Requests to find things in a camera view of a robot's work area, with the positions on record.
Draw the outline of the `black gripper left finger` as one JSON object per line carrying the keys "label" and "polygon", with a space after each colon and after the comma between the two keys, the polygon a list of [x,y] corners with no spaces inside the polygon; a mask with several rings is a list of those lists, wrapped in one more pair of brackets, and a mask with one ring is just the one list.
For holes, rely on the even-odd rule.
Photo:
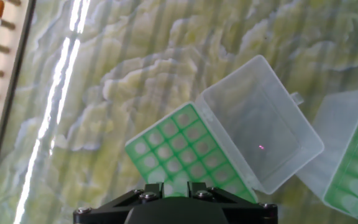
{"label": "black gripper left finger", "polygon": [[73,212],[73,223],[124,223],[136,206],[164,198],[164,183],[145,184],[144,189],[131,190],[98,207],[80,207]]}

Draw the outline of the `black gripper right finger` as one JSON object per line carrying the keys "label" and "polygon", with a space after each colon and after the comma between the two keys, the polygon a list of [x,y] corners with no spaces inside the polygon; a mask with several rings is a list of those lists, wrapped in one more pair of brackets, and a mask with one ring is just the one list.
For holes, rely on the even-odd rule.
{"label": "black gripper right finger", "polygon": [[277,224],[278,206],[252,203],[204,182],[188,182],[189,216],[195,223]]}

